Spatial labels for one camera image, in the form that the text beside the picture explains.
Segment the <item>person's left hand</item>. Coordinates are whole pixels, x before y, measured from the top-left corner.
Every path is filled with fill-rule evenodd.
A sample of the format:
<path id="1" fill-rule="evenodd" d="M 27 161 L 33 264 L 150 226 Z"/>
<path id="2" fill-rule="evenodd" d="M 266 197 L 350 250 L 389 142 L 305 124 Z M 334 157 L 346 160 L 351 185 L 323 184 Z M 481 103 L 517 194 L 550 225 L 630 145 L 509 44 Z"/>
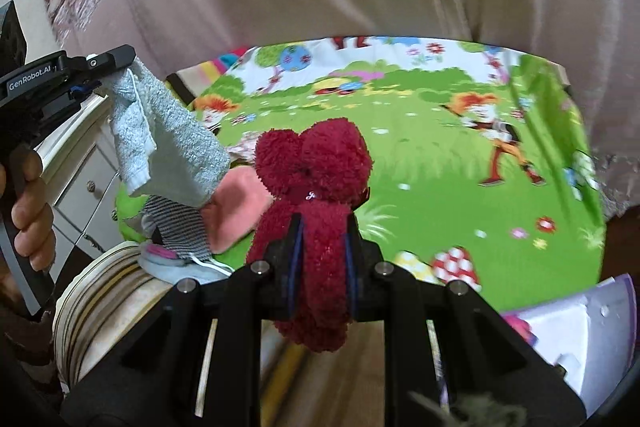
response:
<path id="1" fill-rule="evenodd" d="M 54 260 L 53 213 L 47 203 L 47 187 L 41 178 L 40 156 L 28 150 L 22 164 L 26 182 L 13 205 L 11 218 L 17 228 L 14 247 L 35 271 L 49 269 Z"/>

